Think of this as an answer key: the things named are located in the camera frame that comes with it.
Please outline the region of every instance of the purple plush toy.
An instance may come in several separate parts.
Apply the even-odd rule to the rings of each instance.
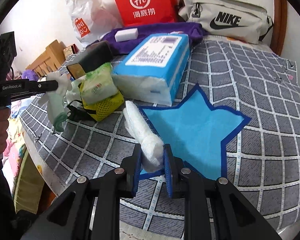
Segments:
[[[22,79],[29,79],[30,81],[38,81],[39,77],[37,76],[37,74],[30,69],[25,70],[22,75],[21,75]]]

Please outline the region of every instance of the human hand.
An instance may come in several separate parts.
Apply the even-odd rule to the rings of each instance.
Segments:
[[[4,152],[7,147],[8,133],[7,129],[9,127],[8,118],[10,116],[10,109],[8,107],[0,109],[0,154]]]

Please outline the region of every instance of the wooden furniture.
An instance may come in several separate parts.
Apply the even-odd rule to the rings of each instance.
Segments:
[[[33,70],[39,77],[44,77],[49,72],[54,72],[64,63],[64,46],[57,40],[50,43],[46,50],[26,69]]]
[[[272,32],[270,48],[281,55],[287,29],[287,0],[274,0],[274,28]]]

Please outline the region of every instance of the white plastic bag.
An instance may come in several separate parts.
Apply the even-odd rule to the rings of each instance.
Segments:
[[[103,7],[102,0],[66,0],[73,29],[83,48],[122,27]]]

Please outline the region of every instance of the yellow mesh bag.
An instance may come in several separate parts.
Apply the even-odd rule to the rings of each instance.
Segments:
[[[108,115],[112,114],[123,103],[124,99],[119,90],[114,96],[103,99],[102,101],[99,101],[93,105],[86,104],[86,102],[82,99],[83,108],[97,122],[100,122]]]

